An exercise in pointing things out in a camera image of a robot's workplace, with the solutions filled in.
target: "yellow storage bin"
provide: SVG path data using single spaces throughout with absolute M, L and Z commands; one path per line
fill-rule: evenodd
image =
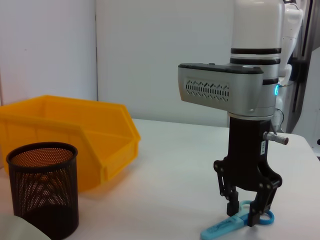
M 140 135 L 124 105 L 41 96 L 0 107 L 0 144 L 7 154 L 23 145 L 63 142 L 78 149 L 78 190 L 116 176 L 138 155 Z

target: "white wall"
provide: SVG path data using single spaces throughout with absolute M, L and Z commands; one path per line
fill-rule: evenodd
M 133 118 L 225 126 L 225 111 L 182 102 L 180 63 L 226 64 L 232 0 L 96 0 L 98 97 Z
M 97 99 L 95 0 L 0 0 L 2 103 Z

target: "white table surface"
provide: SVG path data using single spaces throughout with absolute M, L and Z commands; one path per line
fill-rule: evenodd
M 134 121 L 139 157 L 111 182 L 79 196 L 80 224 L 68 240 L 198 240 L 228 216 L 213 162 L 228 152 L 228 128 Z M 283 178 L 275 222 L 244 227 L 220 240 L 318 240 L 320 162 L 306 140 L 271 142 L 268 162 Z M 239 191 L 239 200 L 255 193 Z M 0 171 L 0 213 L 12 214 L 9 178 Z

